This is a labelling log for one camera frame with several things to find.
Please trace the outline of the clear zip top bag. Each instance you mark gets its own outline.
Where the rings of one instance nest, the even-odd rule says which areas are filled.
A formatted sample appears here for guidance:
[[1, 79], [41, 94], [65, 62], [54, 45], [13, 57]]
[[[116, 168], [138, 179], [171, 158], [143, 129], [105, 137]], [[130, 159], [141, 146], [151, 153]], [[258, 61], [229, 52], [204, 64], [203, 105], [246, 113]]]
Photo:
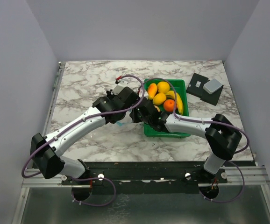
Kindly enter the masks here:
[[124, 119], [117, 121], [116, 125], [119, 127], [123, 127], [125, 125], [132, 124], [132, 123], [133, 123], [133, 121], [130, 117], [125, 117]]

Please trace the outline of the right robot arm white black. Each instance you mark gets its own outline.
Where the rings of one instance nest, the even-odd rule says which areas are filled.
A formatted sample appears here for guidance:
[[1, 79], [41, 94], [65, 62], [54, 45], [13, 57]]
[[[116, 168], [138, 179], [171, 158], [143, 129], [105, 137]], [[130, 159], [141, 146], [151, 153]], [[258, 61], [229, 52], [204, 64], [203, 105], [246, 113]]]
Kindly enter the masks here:
[[221, 166], [232, 160], [242, 139], [240, 131], [221, 114], [207, 119], [181, 116], [158, 111], [147, 99], [132, 109], [130, 117], [134, 123], [143, 122], [157, 132], [185, 133], [206, 139], [212, 152], [200, 171], [204, 182], [211, 182], [217, 177]]

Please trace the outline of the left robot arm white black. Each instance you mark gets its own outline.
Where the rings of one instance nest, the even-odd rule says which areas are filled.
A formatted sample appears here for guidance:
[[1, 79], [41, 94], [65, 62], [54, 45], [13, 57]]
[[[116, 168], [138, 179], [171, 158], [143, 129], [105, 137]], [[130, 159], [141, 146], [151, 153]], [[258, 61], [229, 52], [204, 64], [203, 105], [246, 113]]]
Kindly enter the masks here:
[[78, 184], [86, 183], [89, 177], [86, 165], [63, 154], [91, 131], [123, 119], [126, 111], [138, 101], [137, 93], [124, 87], [116, 94], [98, 98], [81, 116], [59, 130], [45, 137], [35, 134], [31, 139], [30, 154], [34, 164], [46, 179], [62, 174], [72, 177]]

